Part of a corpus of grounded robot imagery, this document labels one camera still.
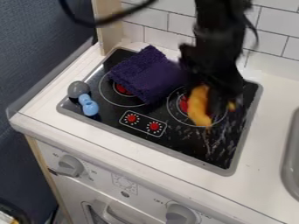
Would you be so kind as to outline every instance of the toy stove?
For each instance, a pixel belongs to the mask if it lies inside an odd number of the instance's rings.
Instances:
[[[91,88],[92,99],[100,106],[99,115],[85,117],[81,105],[68,97],[58,105],[58,111],[218,174],[233,174],[260,98],[259,85],[247,82],[237,111],[213,115],[210,129],[197,127],[186,114],[183,87],[156,105],[145,105],[108,78],[113,66],[134,54],[116,49],[84,80]]]

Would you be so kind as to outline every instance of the gray wall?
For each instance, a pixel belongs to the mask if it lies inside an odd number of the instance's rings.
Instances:
[[[88,0],[70,0],[92,18]],[[5,109],[93,35],[68,20],[58,0],[0,3],[0,198],[44,223],[56,207],[23,136],[7,122]]]

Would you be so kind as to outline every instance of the subway tile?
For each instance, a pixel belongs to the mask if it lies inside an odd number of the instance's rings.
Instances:
[[[122,27],[125,37],[132,42],[144,41],[144,27],[142,25],[122,22]]]
[[[253,52],[247,62],[247,68],[261,70],[263,73],[299,81],[299,61]]]
[[[260,6],[254,5],[251,10],[248,10],[246,12],[247,18],[254,26],[257,25],[257,20],[258,20],[259,14],[260,14],[260,10],[261,10]]]
[[[178,46],[182,43],[192,43],[192,38],[145,27],[145,42],[155,45],[162,46],[171,50],[177,50]]]
[[[193,26],[196,22],[194,17],[187,17],[171,13],[169,21],[169,31],[194,36]]]
[[[299,13],[262,8],[258,29],[299,37],[298,24]]]
[[[131,4],[123,3],[122,8],[127,9],[132,7]],[[168,12],[160,10],[146,9],[134,14],[133,16],[126,17],[124,21],[147,25],[157,29],[167,30]]]
[[[299,6],[298,0],[255,0],[254,3],[286,11],[297,11]]]
[[[265,31],[258,31],[260,43],[256,51],[261,53],[271,53],[274,55],[282,55],[283,48],[287,42],[286,36],[273,34]],[[252,49],[255,43],[254,34],[247,30],[247,35],[245,38],[244,48]]]
[[[299,60],[299,38],[289,38],[284,57]]]
[[[129,4],[139,4],[141,2],[144,2],[144,0],[123,0],[123,2]],[[194,0],[162,0],[151,5],[150,8],[195,16]]]

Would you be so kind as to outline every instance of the black stovetop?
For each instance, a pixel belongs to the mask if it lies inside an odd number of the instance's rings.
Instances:
[[[86,83],[91,88],[92,98],[100,105],[99,116],[89,118],[92,124],[104,123],[221,169],[229,169],[237,154],[236,150],[239,150],[244,127],[248,128],[249,120],[252,119],[247,112],[259,86],[247,82],[244,86],[243,106],[233,113],[222,111],[213,115],[211,129],[196,127],[185,113],[183,87],[156,105],[144,105],[122,86],[108,79],[107,74],[113,66],[134,54],[117,49],[87,77]],[[67,97],[58,108],[59,112],[76,119],[84,116],[80,105]]]

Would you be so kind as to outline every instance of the white countertop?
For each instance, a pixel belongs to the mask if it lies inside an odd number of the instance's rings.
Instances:
[[[145,46],[126,47],[141,50]],[[159,49],[173,60],[179,55]],[[299,223],[299,202],[289,195],[280,177],[290,120],[299,107],[298,81],[244,69],[244,77],[259,82],[264,91],[237,171],[222,177],[58,113],[56,106],[66,96],[68,85],[85,78],[102,59],[98,47],[91,47],[15,114],[12,126],[114,165],[186,197],[188,203],[203,205],[205,211],[213,209],[247,224]]]

